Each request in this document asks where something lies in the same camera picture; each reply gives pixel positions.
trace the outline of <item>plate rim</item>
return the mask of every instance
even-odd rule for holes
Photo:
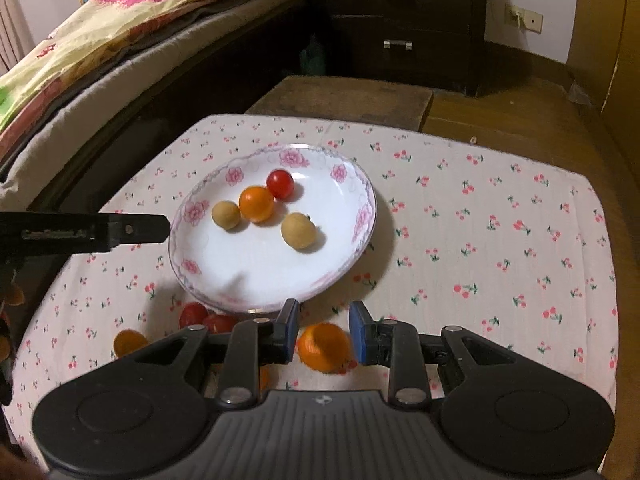
[[[169,263],[171,265],[172,271],[174,272],[174,275],[178,283],[180,284],[180,286],[184,290],[186,290],[188,293],[190,293],[194,298],[196,298],[196,300],[202,302],[205,305],[222,310],[223,312],[228,312],[236,315],[237,314],[250,314],[250,315],[265,314],[268,312],[276,312],[277,310],[281,309],[282,307],[281,303],[271,303],[271,304],[261,305],[260,307],[256,306],[255,308],[252,305],[250,308],[247,307],[247,308],[243,308],[241,311],[238,311],[238,310],[232,310],[233,307],[230,306],[230,304],[212,302],[211,299],[206,297],[206,295],[202,293],[200,290],[198,290],[194,286],[190,286],[190,282],[188,278],[185,275],[183,275],[183,273],[180,272],[179,270],[180,265],[178,265],[177,262],[174,262],[174,253],[175,253],[175,250],[177,249],[176,241],[175,241],[176,231],[182,221],[182,212],[183,212],[184,206],[187,202],[190,202],[191,198],[194,195],[201,192],[202,189],[204,189],[204,187],[211,180],[216,178],[222,171],[229,168],[229,166],[236,161],[240,161],[240,160],[246,161],[249,158],[252,158],[253,156],[259,155],[261,153],[280,152],[287,149],[298,149],[298,150],[303,149],[303,150],[311,150],[313,152],[322,152],[325,154],[328,153],[331,155],[332,158],[337,157],[342,162],[348,162],[349,164],[352,164],[360,172],[360,174],[358,174],[358,171],[357,171],[356,176],[361,181],[361,183],[364,184],[364,187],[366,190],[367,203],[363,207],[368,206],[371,209],[371,214],[369,216],[369,219],[367,220],[366,233],[362,238],[362,240],[360,241],[359,245],[357,246],[356,250],[353,252],[353,254],[335,272],[329,272],[328,275],[326,274],[322,278],[317,280],[317,281],[322,280],[318,286],[316,286],[315,288],[312,288],[311,290],[309,290],[308,293],[302,295],[300,298],[295,298],[295,299],[298,300],[300,303],[303,303],[304,301],[308,301],[311,298],[314,298],[318,294],[321,294],[322,292],[327,290],[329,287],[334,285],[338,280],[340,280],[347,272],[349,272],[351,267],[353,267],[356,264],[356,262],[360,259],[360,257],[364,253],[364,251],[367,249],[367,246],[371,240],[371,237],[373,236],[373,231],[376,227],[376,222],[378,219],[378,204],[376,199],[376,191],[375,191],[375,188],[373,187],[373,183],[369,175],[364,171],[361,165],[359,165],[352,158],[349,158],[336,150],[331,150],[329,148],[320,146],[318,144],[292,143],[292,144],[283,144],[283,145],[277,145],[277,146],[265,146],[263,148],[260,148],[259,150],[255,150],[254,152],[249,153],[248,155],[236,156],[231,160],[228,160],[225,164],[222,164],[214,168],[213,170],[211,170],[184,197],[184,199],[182,200],[182,202],[180,203],[180,205],[178,206],[178,209],[174,214],[174,218],[171,222],[171,231],[169,234],[169,241],[167,244],[168,253],[169,253],[168,254]]]

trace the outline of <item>tan round fruit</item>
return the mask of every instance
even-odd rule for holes
[[[211,209],[211,218],[218,227],[229,231],[229,229],[233,229],[240,223],[240,210],[233,202],[223,200],[213,206]]]
[[[283,240],[296,250],[306,249],[316,241],[318,231],[313,222],[302,213],[290,213],[280,227]]]

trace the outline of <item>black device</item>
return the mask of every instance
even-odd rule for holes
[[[572,479],[596,473],[613,436],[595,391],[459,326],[439,336],[374,322],[350,305],[353,349],[389,368],[376,391],[268,391],[286,364],[299,304],[230,334],[191,326],[63,384],[33,414],[52,480]],[[224,363],[213,398],[207,370]],[[431,399],[425,363],[446,396]]]

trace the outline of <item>curtain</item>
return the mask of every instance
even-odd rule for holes
[[[8,72],[34,47],[20,1],[0,0],[0,73]]]

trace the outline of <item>wooden floor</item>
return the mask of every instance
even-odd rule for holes
[[[423,131],[526,156],[586,176],[611,240],[620,316],[616,434],[609,480],[640,478],[640,189],[598,114],[561,86],[528,78],[479,98],[436,91]]]

